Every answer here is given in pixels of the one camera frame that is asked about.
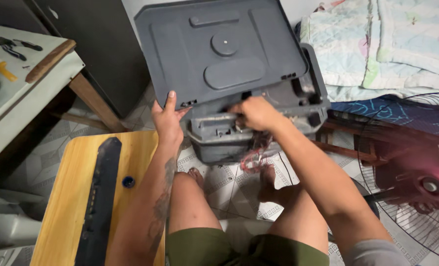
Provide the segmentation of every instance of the wire cutter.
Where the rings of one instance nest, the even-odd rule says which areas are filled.
[[[31,48],[35,51],[42,51],[42,47],[39,45],[35,45],[32,44],[30,42],[26,42],[26,41],[21,41],[21,40],[10,40],[10,39],[6,39],[4,37],[0,37],[0,46],[1,48],[3,48],[4,51],[6,51],[7,53],[9,53],[10,55],[12,55],[15,58],[19,58],[22,61],[26,61],[26,57],[23,56],[21,53],[14,51],[13,47],[16,46],[22,46],[22,47],[27,47],[27,48]]]

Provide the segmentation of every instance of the knee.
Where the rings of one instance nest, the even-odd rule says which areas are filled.
[[[181,188],[188,189],[192,186],[198,186],[195,179],[193,179],[189,174],[185,172],[177,172],[174,175],[174,181],[172,184],[172,189]]]

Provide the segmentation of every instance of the gray sleeve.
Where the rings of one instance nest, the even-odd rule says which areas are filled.
[[[401,251],[386,240],[364,240],[357,243],[344,258],[346,266],[407,266]]]

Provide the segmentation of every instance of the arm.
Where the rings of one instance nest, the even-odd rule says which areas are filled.
[[[244,114],[239,123],[273,135],[331,228],[341,253],[362,240],[392,242],[347,173],[264,98],[250,97],[230,111]]]
[[[152,119],[159,142],[134,198],[116,228],[107,265],[151,265],[162,238],[177,152],[183,141],[180,119],[189,109],[175,112],[176,94],[169,93],[165,109],[155,101]]]

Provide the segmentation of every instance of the olive green shorts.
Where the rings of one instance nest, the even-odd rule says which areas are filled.
[[[167,236],[171,266],[298,265],[328,266],[329,257],[301,242],[275,235],[251,239],[247,255],[235,252],[222,230],[190,228]]]

